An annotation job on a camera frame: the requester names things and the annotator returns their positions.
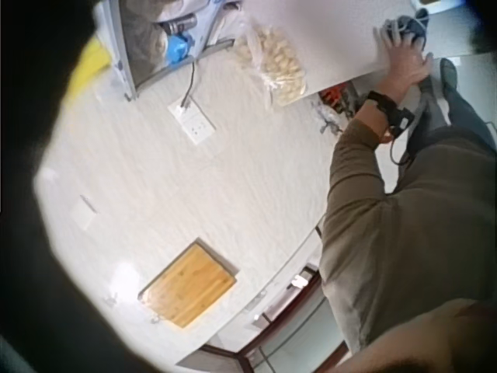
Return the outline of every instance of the sleeve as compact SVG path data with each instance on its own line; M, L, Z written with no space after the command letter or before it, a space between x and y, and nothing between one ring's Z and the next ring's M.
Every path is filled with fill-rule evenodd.
M374 151L378 136L352 120L335 146L320 272L324 283L345 270L356 250L377 241L386 200Z

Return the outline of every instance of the hand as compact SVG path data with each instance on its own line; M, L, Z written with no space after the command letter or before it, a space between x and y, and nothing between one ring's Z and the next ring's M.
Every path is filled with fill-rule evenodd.
M392 38L387 32L389 25ZM401 101L409 87L426 78L432 68L433 54L428 53L425 59L422 57L425 39L420 37L413 42L414 36L414 33L408 33L402 38L396 21L388 20L381 29L381 38L390 59L390 71L384 80L385 88L392 91L385 94L390 93L396 101L399 101L399 96Z

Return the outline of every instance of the yellow object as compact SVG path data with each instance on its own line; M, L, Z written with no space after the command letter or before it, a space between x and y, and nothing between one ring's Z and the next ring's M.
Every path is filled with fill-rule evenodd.
M66 98L75 98L88 83L107 66L110 66L111 57L97 37L93 37L79 58L79 63L72 72Z

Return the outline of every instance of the bag of food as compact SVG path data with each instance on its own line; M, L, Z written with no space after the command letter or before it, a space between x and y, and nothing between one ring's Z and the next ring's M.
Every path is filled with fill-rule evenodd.
M262 80L272 105L285 106L304 95L304 70L294 48L277 28L246 19L234 52L239 64Z

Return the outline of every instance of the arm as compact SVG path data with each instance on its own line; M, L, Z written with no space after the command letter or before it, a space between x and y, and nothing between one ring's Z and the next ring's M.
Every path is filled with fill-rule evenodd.
M395 25L393 40L387 36L385 28L381 32L390 57L390 69L374 90L399 104L411 85L428 76L433 57L429 54L423 60L424 40L413 43L413 35L402 40ZM364 236L379 229L383 216L380 205L386 196L374 151L387 129L386 116L376 108L374 101L367 100L335 146L323 231L324 251L332 246L334 259L324 258L324 267L345 265L351 248L360 246L355 243L365 243L357 242L361 238L349 232L361 231ZM325 281L332 270L337 268L321 269Z

